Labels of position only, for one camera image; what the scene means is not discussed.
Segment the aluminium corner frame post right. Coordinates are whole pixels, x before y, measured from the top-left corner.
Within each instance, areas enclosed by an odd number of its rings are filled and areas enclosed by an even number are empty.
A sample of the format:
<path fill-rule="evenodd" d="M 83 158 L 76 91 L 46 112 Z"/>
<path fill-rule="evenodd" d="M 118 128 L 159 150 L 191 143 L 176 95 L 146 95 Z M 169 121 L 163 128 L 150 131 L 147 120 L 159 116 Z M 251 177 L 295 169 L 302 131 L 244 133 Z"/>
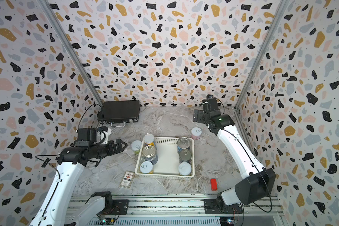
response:
<path fill-rule="evenodd" d="M 236 110 L 236 111 L 238 109 L 240 109 L 240 107 L 241 107 L 241 102 L 244 100 L 246 93 L 247 93 L 247 89 L 249 88 L 251 81 L 254 79 L 254 77 L 256 75 L 258 67 L 260 66 L 262 58 L 265 55 L 265 52 L 270 45 L 270 42 L 272 40 L 272 36 L 274 35 L 274 32 L 275 32 L 276 28 L 278 27 L 278 25 L 281 21 L 281 18 L 282 18 L 283 14 L 286 10 L 288 3 L 289 3 L 288 0 L 281 0 L 280 1 L 280 4 L 279 4 L 279 6 L 276 10 L 276 13 L 274 15 L 272 24 L 270 25 L 270 27 L 268 29 L 268 32 L 267 32 L 267 34 L 264 38 L 264 41 L 261 45 L 261 48 L 259 49 L 258 54 L 257 54 L 257 56 L 254 60 L 254 63 L 253 63 L 253 66 L 250 70 L 249 76 L 248 76 L 246 82 L 244 83 L 244 86 L 243 86 L 243 89 L 240 93 L 239 99 L 238 99 L 238 101 L 237 101 L 237 103 L 234 107 L 234 110 Z"/>

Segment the white perforated plastic basket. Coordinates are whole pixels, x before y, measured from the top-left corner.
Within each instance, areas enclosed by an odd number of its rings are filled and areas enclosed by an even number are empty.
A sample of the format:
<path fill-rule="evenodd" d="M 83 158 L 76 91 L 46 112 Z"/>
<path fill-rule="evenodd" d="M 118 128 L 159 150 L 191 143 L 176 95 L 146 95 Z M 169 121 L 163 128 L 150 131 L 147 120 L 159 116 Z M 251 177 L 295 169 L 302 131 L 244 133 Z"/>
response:
<path fill-rule="evenodd" d="M 195 155 L 191 159 L 191 172 L 189 175 L 181 175 L 179 173 L 179 154 L 178 154 L 178 137 L 155 137 L 154 143 L 157 149 L 158 162 L 153 167 L 153 173 L 142 173 L 140 171 L 141 164 L 145 161 L 143 149 L 145 142 L 142 142 L 135 168 L 135 174 L 146 178 L 157 179 L 178 179 L 191 180 L 195 176 Z"/>

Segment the blue label soup can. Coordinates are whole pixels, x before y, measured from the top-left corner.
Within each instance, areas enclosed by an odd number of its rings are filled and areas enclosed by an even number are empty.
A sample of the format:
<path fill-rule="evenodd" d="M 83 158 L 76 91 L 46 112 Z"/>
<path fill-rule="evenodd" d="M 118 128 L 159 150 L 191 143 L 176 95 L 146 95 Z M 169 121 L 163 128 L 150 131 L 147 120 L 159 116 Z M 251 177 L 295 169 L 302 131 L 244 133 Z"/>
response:
<path fill-rule="evenodd" d="M 187 137 L 180 137 L 177 141 L 178 154 L 181 153 L 184 149 L 189 149 L 191 147 L 191 140 Z"/>

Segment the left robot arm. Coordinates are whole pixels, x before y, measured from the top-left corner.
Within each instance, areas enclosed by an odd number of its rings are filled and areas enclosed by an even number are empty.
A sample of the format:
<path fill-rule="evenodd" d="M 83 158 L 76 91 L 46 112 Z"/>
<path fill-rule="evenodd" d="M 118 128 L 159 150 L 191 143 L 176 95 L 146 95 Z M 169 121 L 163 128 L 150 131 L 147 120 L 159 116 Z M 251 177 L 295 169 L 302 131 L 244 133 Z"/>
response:
<path fill-rule="evenodd" d="M 32 226 L 85 226 L 96 215 L 113 212 L 114 205 L 110 192 L 97 192 L 72 217 L 66 218 L 67 208 L 74 187 L 92 159 L 102 160 L 122 153 L 128 144 L 117 139 L 106 144 L 77 141 L 74 147 L 63 149 L 57 160 L 53 183 L 44 199 Z"/>

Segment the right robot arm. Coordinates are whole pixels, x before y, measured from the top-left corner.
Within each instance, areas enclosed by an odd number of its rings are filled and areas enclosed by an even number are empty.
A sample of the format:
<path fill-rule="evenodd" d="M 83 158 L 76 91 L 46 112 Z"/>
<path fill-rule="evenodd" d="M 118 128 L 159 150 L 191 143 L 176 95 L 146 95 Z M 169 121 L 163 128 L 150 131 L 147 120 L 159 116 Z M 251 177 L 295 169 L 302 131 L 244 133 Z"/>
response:
<path fill-rule="evenodd" d="M 242 180 L 235 187 L 223 191 L 217 197 L 222 209 L 233 204 L 248 205 L 271 197 L 276 174 L 272 168 L 265 168 L 241 138 L 232 118 L 222 114 L 215 100 L 205 100 L 203 110 L 194 110 L 194 122 L 207 126 L 226 146 L 236 163 Z"/>

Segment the yellow label small can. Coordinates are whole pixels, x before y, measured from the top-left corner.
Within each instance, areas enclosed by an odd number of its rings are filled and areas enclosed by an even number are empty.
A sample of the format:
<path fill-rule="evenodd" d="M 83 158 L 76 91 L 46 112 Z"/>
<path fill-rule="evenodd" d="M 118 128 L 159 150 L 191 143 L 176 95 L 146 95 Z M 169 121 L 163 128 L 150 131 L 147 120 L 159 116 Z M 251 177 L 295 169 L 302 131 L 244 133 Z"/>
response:
<path fill-rule="evenodd" d="M 144 161 L 139 169 L 142 174 L 153 174 L 153 164 L 150 161 Z"/>

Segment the orange green lidded can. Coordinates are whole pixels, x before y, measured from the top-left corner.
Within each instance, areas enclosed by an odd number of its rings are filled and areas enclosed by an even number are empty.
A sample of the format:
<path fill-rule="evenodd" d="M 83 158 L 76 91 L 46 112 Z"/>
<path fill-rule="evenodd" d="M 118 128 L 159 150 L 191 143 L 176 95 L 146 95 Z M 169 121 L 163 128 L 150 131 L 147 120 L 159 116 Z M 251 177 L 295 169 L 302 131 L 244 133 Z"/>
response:
<path fill-rule="evenodd" d="M 188 162 L 182 162 L 179 164 L 178 171 L 181 176 L 189 176 L 192 173 L 192 166 Z"/>

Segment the green label small can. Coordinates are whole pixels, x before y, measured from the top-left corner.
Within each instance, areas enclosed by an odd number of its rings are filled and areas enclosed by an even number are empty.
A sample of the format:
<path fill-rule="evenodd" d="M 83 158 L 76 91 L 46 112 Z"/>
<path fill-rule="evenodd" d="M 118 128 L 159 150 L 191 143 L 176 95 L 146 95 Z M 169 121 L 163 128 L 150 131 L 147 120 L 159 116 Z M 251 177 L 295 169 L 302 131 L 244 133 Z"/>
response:
<path fill-rule="evenodd" d="M 134 154 L 138 155 L 142 147 L 142 141 L 135 140 L 131 143 L 131 149 L 134 152 Z"/>

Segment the pink label small can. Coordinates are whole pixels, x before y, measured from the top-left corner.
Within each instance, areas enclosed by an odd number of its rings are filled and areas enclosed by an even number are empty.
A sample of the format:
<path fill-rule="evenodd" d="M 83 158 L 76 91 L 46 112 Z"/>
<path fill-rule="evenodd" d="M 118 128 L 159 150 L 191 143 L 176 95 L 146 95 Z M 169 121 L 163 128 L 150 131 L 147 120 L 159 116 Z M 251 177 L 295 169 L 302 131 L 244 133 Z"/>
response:
<path fill-rule="evenodd" d="M 202 129 L 199 127 L 193 127 L 191 129 L 191 138 L 193 140 L 199 140 L 201 138 L 202 135 Z"/>

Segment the black hard case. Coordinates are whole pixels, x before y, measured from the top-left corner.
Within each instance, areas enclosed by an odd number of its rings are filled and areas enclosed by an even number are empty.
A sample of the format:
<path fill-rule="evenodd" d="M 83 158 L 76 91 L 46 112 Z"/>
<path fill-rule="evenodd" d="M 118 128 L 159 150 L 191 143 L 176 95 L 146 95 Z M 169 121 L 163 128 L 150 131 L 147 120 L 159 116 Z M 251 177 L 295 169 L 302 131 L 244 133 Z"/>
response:
<path fill-rule="evenodd" d="M 106 101 L 97 114 L 98 121 L 107 124 L 138 122 L 140 106 L 139 100 Z"/>

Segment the aluminium corner frame post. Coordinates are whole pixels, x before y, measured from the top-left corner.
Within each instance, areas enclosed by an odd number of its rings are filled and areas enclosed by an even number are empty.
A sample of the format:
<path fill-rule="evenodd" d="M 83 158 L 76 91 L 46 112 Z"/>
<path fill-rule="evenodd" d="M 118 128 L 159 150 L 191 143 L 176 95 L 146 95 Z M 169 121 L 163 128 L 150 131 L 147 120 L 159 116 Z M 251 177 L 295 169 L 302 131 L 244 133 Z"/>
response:
<path fill-rule="evenodd" d="M 58 19 L 57 19 L 56 15 L 54 14 L 54 12 L 53 12 L 49 2 L 48 1 L 43 1 L 43 0 L 38 0 L 38 4 L 40 5 L 40 8 L 44 12 L 44 15 L 50 21 L 53 29 L 57 33 L 58 38 L 62 42 L 63 47 L 68 52 L 68 55 L 69 55 L 70 59 L 73 61 L 74 65 L 79 70 L 79 72 L 80 72 L 81 76 L 83 77 L 83 79 L 84 79 L 84 81 L 85 81 L 89 91 L 93 95 L 93 98 L 94 98 L 95 102 L 97 104 L 99 104 L 100 106 L 102 106 L 103 105 L 102 104 L 102 100 L 101 100 L 97 90 L 95 89 L 95 87 L 94 87 L 90 77 L 88 76 L 87 71 L 84 69 L 80 59 L 78 58 L 77 54 L 75 53 L 75 51 L 74 51 L 70 41 L 67 39 L 67 36 L 66 36 L 62 26 L 58 22 Z"/>
<path fill-rule="evenodd" d="M 256 75 L 258 67 L 260 66 L 262 58 L 265 55 L 265 52 L 270 45 L 270 42 L 272 40 L 272 36 L 274 35 L 274 32 L 275 32 L 276 28 L 278 27 L 278 25 L 281 21 L 281 18 L 282 18 L 283 14 L 286 10 L 288 3 L 289 3 L 288 0 L 281 0 L 280 1 L 280 4 L 279 4 L 279 6 L 276 10 L 276 13 L 274 15 L 272 24 L 270 25 L 270 27 L 268 29 L 268 32 L 267 32 L 267 34 L 264 38 L 264 41 L 261 45 L 261 48 L 259 49 L 258 54 L 257 54 L 257 56 L 254 60 L 254 63 L 253 63 L 253 66 L 250 70 L 249 76 L 248 76 L 246 82 L 244 83 L 244 86 L 243 86 L 243 89 L 240 93 L 239 99 L 238 99 L 238 101 L 237 101 L 237 103 L 234 107 L 234 110 L 236 110 L 236 111 L 238 109 L 240 109 L 240 107 L 241 107 L 241 102 L 244 100 L 246 93 L 247 93 L 247 89 L 249 88 L 251 81 L 254 79 L 254 77 Z"/>

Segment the small red block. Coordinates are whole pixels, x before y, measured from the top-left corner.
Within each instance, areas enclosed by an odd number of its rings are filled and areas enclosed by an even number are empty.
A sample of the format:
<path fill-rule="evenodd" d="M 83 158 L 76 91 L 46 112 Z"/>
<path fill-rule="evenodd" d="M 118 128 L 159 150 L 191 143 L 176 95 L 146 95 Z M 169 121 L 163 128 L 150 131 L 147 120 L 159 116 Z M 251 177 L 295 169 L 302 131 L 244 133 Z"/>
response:
<path fill-rule="evenodd" d="M 211 184 L 211 190 L 212 191 L 217 191 L 218 190 L 217 180 L 216 179 L 210 179 L 210 184 Z"/>

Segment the aluminium corner frame post left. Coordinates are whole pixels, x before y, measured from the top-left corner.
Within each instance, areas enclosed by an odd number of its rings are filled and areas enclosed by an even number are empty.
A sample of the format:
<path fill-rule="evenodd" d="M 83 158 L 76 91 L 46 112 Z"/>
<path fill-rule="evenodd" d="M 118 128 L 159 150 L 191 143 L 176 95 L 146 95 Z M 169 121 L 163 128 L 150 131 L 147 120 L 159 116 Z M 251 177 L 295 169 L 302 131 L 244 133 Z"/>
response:
<path fill-rule="evenodd" d="M 100 106 L 102 106 L 103 105 L 102 104 L 102 100 L 101 100 L 97 90 L 95 89 L 95 87 L 94 87 L 90 77 L 88 76 L 87 71 L 84 69 L 80 59 L 78 58 L 77 54 L 75 53 L 75 51 L 74 51 L 70 41 L 67 39 L 67 36 L 66 36 L 62 26 L 58 22 L 58 19 L 57 19 L 56 15 L 54 14 L 54 12 L 53 12 L 49 2 L 48 1 L 43 1 L 43 0 L 38 0 L 38 4 L 40 5 L 40 8 L 44 12 L 44 15 L 50 21 L 53 29 L 57 33 L 58 38 L 62 42 L 63 47 L 68 52 L 68 55 L 69 55 L 70 59 L 73 61 L 74 65 L 79 70 L 79 72 L 80 72 L 81 76 L 83 77 L 83 79 L 84 79 L 84 81 L 85 81 L 89 91 L 93 95 L 93 98 L 94 98 L 95 102 L 97 104 L 99 104 Z"/>

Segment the dark navy tall can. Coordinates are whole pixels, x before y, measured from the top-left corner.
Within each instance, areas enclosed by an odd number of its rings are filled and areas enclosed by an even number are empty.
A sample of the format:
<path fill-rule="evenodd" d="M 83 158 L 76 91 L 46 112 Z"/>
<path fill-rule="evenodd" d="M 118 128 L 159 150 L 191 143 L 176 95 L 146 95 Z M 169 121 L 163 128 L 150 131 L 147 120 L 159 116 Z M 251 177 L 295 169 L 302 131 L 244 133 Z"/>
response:
<path fill-rule="evenodd" d="M 189 149 L 181 150 L 179 154 L 179 163 L 191 163 L 192 162 L 192 152 Z"/>

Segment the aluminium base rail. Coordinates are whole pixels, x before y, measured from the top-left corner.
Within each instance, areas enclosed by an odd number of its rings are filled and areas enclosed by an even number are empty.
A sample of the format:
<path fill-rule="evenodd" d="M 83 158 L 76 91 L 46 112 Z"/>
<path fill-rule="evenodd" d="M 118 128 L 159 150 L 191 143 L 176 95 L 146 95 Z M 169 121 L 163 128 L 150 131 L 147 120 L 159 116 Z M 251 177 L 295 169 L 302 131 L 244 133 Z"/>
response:
<path fill-rule="evenodd" d="M 216 195 L 114 195 L 114 210 L 81 218 L 81 226 L 286 226 L 277 198 L 221 210 Z"/>

